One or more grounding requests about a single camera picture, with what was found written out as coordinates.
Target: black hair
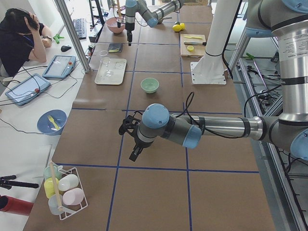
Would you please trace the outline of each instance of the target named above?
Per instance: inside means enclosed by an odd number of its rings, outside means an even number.
[[[30,33],[31,31],[27,27],[24,17],[28,19],[30,27],[38,30],[39,26],[30,16],[29,12],[23,9],[16,8],[8,9],[5,14],[5,20],[8,22],[9,30],[12,32],[23,34]]]

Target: bowl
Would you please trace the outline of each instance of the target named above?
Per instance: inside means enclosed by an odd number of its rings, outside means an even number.
[[[107,19],[106,21],[106,25],[108,29],[114,32],[115,34],[119,34],[125,29],[125,24],[121,24],[120,28],[117,27],[117,19],[122,20],[121,17],[112,17],[112,18]]]
[[[159,87],[159,82],[156,78],[145,78],[140,85],[145,93],[151,94],[156,92]]]
[[[51,116],[56,123],[57,126],[59,126],[59,130],[55,128],[53,123],[48,119],[48,116]],[[49,136],[55,136],[60,135],[63,131],[64,125],[66,124],[67,116],[64,111],[62,110],[51,110],[43,114],[37,123],[37,127],[40,130],[40,132],[44,133],[45,135]]]

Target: tablet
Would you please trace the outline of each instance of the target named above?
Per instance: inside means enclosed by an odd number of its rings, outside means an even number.
[[[11,88],[5,95],[15,104],[21,106],[37,97],[40,92],[46,90],[50,82],[39,74],[33,74],[15,87]]]
[[[42,76],[44,78],[63,79],[72,72],[75,63],[75,56],[55,55]]]

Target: black mouse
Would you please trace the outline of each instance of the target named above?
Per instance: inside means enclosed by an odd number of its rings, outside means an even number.
[[[69,46],[69,45],[63,45],[62,47],[61,47],[61,51],[62,52],[66,52],[66,51],[68,51],[69,49],[71,49],[72,47],[71,46]]]

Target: person's hand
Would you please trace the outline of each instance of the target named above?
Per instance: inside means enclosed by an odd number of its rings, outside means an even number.
[[[38,32],[38,30],[39,30],[39,19],[38,19],[38,17],[37,17],[35,14],[30,13],[30,12],[29,12],[29,15],[30,15],[31,18],[33,18],[34,22],[36,22],[36,24],[38,25],[38,26],[37,26],[38,29],[36,30],[35,28],[32,28],[32,27],[29,25],[29,22],[28,22],[27,17],[24,17],[26,26],[27,26],[28,29],[31,31],[31,33],[33,33],[33,32]]]
[[[49,38],[43,38],[42,42],[45,48],[51,47],[51,40]]]

